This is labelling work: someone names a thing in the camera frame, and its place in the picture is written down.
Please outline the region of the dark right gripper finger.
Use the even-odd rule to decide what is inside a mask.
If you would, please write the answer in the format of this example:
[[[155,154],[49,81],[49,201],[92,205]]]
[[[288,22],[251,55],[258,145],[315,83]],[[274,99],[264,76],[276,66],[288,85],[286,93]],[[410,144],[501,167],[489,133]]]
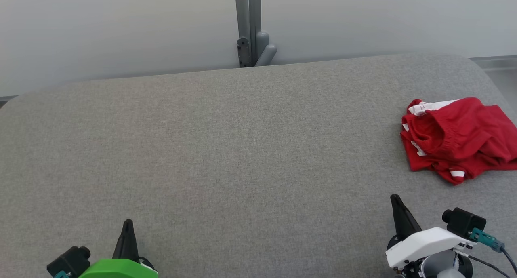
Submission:
[[[408,234],[407,237],[411,236],[412,234],[414,234],[416,232],[422,231],[421,226],[416,221],[415,217],[412,215],[410,210],[408,210],[408,208],[406,209],[406,217],[407,217],[406,229],[407,229],[407,234]]]
[[[393,208],[393,220],[395,223],[396,236],[399,241],[407,238],[406,223],[408,222],[406,217],[406,205],[398,194],[390,195],[390,202]]]

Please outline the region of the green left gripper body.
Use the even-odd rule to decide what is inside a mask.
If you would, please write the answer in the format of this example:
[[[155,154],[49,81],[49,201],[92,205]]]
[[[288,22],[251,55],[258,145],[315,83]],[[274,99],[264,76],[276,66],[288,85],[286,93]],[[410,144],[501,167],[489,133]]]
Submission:
[[[92,264],[80,278],[157,278],[158,272],[129,259],[101,259]]]

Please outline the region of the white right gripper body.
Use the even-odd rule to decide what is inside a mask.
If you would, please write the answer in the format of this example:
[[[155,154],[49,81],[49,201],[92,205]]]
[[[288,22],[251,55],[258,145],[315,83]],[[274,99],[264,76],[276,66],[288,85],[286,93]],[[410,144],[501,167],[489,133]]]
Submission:
[[[461,250],[467,245],[471,246],[472,241],[443,228],[434,227],[416,232],[390,247],[386,250],[386,259],[389,267],[402,269],[408,263],[421,258],[454,248]]]

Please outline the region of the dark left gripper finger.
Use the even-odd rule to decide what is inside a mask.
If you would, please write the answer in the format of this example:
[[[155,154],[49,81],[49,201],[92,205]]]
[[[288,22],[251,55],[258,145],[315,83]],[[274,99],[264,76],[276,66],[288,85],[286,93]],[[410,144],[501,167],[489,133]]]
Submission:
[[[128,254],[126,250],[126,239],[129,232],[129,219],[123,222],[121,233],[118,237],[118,241],[115,245],[115,250],[112,255],[113,259],[127,259]]]
[[[134,224],[131,219],[128,219],[128,259],[133,260],[136,263],[140,263]]]

